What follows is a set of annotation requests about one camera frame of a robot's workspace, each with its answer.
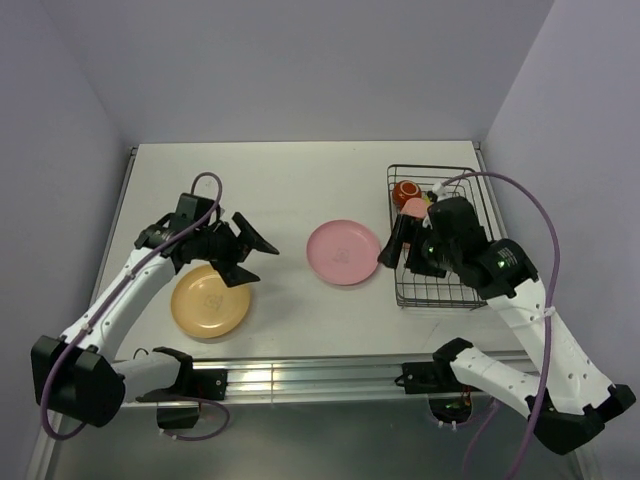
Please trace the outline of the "salmon plastic cup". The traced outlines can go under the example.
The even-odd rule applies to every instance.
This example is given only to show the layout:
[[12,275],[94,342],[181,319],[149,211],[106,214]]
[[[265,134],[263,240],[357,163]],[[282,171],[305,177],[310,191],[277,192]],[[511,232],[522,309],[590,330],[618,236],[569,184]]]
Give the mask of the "salmon plastic cup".
[[410,198],[402,207],[400,213],[419,220],[424,220],[427,216],[428,207],[431,202],[424,198]]

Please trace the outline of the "orange black mug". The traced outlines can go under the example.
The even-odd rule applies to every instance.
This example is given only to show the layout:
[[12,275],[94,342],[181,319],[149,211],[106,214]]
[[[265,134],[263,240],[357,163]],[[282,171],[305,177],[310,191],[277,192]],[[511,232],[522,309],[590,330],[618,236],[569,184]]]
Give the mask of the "orange black mug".
[[397,182],[391,192],[392,202],[398,209],[402,209],[407,201],[421,197],[421,188],[418,184],[410,180]]

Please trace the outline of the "pink plastic plate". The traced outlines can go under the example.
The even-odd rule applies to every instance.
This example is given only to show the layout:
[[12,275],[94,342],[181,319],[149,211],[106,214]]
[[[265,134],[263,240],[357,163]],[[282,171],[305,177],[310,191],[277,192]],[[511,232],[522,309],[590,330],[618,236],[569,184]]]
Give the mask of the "pink plastic plate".
[[377,269],[380,251],[380,242],[369,228],[346,219],[321,224],[306,244],[311,270],[321,280],[337,286],[367,280]]

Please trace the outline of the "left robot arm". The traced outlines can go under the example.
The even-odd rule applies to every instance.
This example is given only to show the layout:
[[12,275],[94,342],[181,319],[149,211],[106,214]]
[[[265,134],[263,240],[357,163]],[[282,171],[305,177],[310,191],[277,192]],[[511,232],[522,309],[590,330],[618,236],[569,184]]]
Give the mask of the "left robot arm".
[[103,427],[127,402],[151,393],[183,399],[195,386],[193,359],[168,347],[118,362],[124,338],[147,305],[179,271],[205,261],[228,287],[259,281],[242,268],[252,251],[275,255],[239,212],[221,218],[218,201],[180,195],[176,209],[145,228],[124,267],[94,304],[57,337],[41,336],[30,353],[34,393],[45,430],[49,412]]

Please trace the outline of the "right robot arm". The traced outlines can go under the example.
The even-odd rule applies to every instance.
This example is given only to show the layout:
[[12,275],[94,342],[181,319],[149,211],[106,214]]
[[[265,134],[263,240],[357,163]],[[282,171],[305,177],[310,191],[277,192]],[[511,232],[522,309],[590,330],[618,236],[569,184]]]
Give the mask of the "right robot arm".
[[604,375],[547,305],[550,292],[524,250],[510,239],[490,239],[466,198],[427,205],[419,217],[401,211],[378,261],[387,268],[403,262],[427,277],[455,274],[499,315],[547,377],[540,382],[455,338],[427,367],[402,367],[406,393],[462,385],[481,390],[533,420],[535,437],[559,455],[590,442],[635,403],[631,389]]

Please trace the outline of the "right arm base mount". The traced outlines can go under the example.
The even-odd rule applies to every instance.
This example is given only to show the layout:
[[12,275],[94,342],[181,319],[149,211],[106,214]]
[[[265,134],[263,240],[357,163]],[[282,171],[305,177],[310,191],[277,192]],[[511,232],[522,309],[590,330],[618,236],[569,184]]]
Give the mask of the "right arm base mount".
[[406,362],[394,379],[407,395],[476,392],[477,388],[460,383],[448,365],[441,362]]

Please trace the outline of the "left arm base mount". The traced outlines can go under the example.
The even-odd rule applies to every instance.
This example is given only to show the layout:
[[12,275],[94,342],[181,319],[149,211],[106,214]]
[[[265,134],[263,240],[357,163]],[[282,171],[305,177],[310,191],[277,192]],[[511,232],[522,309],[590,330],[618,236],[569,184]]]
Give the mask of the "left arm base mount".
[[[221,403],[226,396],[228,371],[226,369],[194,370],[177,387],[153,390],[135,401],[157,404],[156,423],[161,432],[176,440],[195,442],[215,438],[228,427],[231,414]],[[207,410],[216,410],[217,428],[207,434],[195,434],[198,422],[205,420]]]

